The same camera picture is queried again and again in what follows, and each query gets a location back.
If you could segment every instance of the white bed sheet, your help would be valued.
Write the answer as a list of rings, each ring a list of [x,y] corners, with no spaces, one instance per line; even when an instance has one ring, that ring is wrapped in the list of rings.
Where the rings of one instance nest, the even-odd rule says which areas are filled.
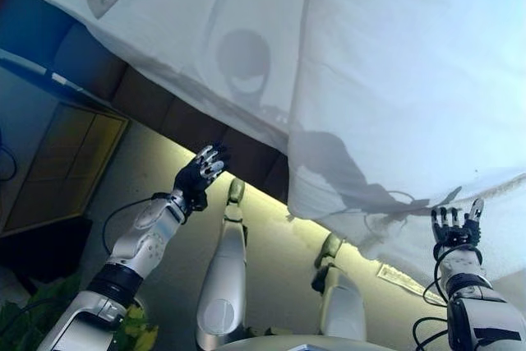
[[[526,0],[308,0],[293,214],[423,282],[430,208],[466,212],[481,196],[497,279],[526,267],[525,137]]]
[[[286,152],[303,0],[46,0],[152,81]]]
[[[526,0],[47,1],[286,152],[291,212],[363,255],[425,282],[429,207],[483,196],[488,277],[526,267]]]

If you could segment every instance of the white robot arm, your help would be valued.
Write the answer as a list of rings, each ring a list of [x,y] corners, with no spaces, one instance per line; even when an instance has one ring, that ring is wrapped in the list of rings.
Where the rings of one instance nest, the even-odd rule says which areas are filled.
[[[81,291],[38,351],[106,351],[142,281],[161,262],[169,240],[194,210],[207,206],[205,189],[227,168],[228,156],[209,145],[177,175],[171,193],[156,193],[121,236],[102,270]]]
[[[450,347],[455,351],[525,350],[526,320],[493,289],[481,267],[482,253],[476,246],[483,207],[483,200],[477,199],[470,214],[464,216],[462,227],[456,209],[451,210],[452,226],[445,208],[440,208],[441,224],[437,211],[431,213],[435,278],[440,267],[437,289],[447,302]]]

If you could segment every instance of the wooden cabinet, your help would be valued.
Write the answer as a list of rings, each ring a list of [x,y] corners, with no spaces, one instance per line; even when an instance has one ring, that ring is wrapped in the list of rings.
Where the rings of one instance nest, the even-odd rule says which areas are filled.
[[[111,113],[58,103],[0,236],[82,215],[126,125]]]

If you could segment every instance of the floor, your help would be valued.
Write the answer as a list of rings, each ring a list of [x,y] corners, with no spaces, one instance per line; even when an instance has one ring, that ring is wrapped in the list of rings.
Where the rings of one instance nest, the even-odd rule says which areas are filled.
[[[95,223],[82,259],[85,282],[105,259],[100,231],[107,215],[120,206],[154,192],[169,191],[173,177],[193,153],[133,123],[124,136],[88,210]],[[151,320],[160,325],[156,350],[193,350],[196,304],[208,262],[215,249],[224,201],[233,176],[226,173],[209,188],[209,208],[195,213],[169,244],[164,260],[143,283],[140,296]],[[116,216],[108,226],[113,245],[132,223],[139,206]],[[317,332],[320,296],[311,290],[316,258],[328,231],[291,218],[286,206],[247,186],[242,203],[247,244],[246,324],[277,326],[294,333]],[[336,263],[362,291],[367,314],[368,341],[396,350],[414,349],[412,324],[422,316],[444,316],[419,296],[379,279],[377,261],[362,258],[344,244]],[[433,323],[421,328],[420,338],[444,329]],[[446,349],[441,339],[428,349]]]

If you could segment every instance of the wire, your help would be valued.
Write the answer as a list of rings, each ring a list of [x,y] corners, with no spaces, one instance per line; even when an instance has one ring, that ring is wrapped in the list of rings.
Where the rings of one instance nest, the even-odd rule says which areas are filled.
[[[129,207],[132,207],[132,206],[135,206],[135,205],[139,205],[140,203],[144,203],[146,201],[149,201],[151,200],[150,197],[146,198],[146,199],[141,199],[139,201],[134,201],[132,203],[128,203],[127,205],[124,205],[123,207],[120,207],[118,209],[116,209],[112,214],[110,214],[108,216],[108,218],[104,221],[104,225],[102,226],[102,245],[104,247],[104,250],[106,251],[106,253],[108,255],[111,254],[111,251],[109,250],[109,247],[108,247],[108,243],[106,242],[106,228],[108,227],[108,222],[118,213],[120,213],[121,211],[129,208]]]
[[[41,306],[46,303],[69,303],[72,299],[70,298],[46,298],[46,299],[40,299],[37,302],[28,304],[24,308],[22,308],[1,330],[0,330],[0,339],[7,333],[9,328],[24,314],[26,314],[29,310],[32,310],[38,306]]]
[[[431,342],[435,341],[435,340],[438,339],[439,337],[442,337],[443,335],[447,335],[447,333],[448,333],[448,332],[447,332],[447,329],[446,329],[446,330],[443,330],[442,332],[438,332],[438,333],[434,334],[433,336],[431,336],[431,337],[428,338],[428,339],[425,339],[425,340],[422,342],[422,344],[420,344],[420,347],[421,347],[420,349],[421,349],[421,350],[424,350],[424,347],[425,347],[426,345],[428,345],[428,344],[430,344]]]
[[[12,173],[5,178],[0,178],[0,182],[11,181],[18,174],[18,162],[16,162],[16,157],[12,151],[2,144],[2,130],[0,130],[0,152],[6,154],[13,163]]]
[[[436,316],[425,316],[423,318],[420,318],[419,320],[416,320],[415,323],[413,324],[413,339],[414,339],[414,342],[417,345],[417,347],[416,347],[417,351],[424,350],[424,346],[425,345],[428,345],[432,341],[438,339],[439,337],[441,337],[442,335],[447,333],[447,330],[443,330],[442,332],[439,332],[436,335],[433,335],[430,338],[425,339],[423,342],[420,343],[420,340],[418,340],[418,337],[417,337],[417,328],[418,328],[418,326],[420,324],[422,324],[423,322],[426,322],[426,321],[439,321],[439,322],[446,322],[447,323],[446,319],[438,318]]]
[[[438,277],[436,279],[436,281],[440,281],[441,280],[441,277]],[[432,306],[437,306],[437,307],[443,307],[443,308],[447,308],[447,306],[445,304],[439,304],[439,303],[434,303],[432,302],[431,300],[429,300],[428,298],[426,298],[426,293],[428,293],[430,290],[431,290],[431,287],[435,285],[435,281],[433,280],[432,283],[430,283],[426,289],[424,289],[424,293],[422,294],[422,299],[424,299],[424,302],[427,303],[427,304],[430,304]]]
[[[438,293],[440,294],[440,296],[442,297],[442,299],[444,299],[444,302],[445,303],[448,303],[448,300],[447,298],[445,297],[444,293],[442,292],[442,289],[440,287],[440,285],[438,284],[438,269],[442,263],[442,261],[451,253],[451,252],[454,252],[454,251],[457,251],[459,249],[467,249],[467,250],[470,250],[470,251],[475,251],[475,252],[479,252],[478,249],[474,246],[472,246],[471,244],[460,244],[459,246],[456,246],[456,247],[452,247],[451,249],[447,250],[446,252],[444,252],[442,255],[439,256],[439,258],[436,260],[436,264],[435,264],[435,269],[433,270],[433,284],[436,286],[436,290],[438,291]]]

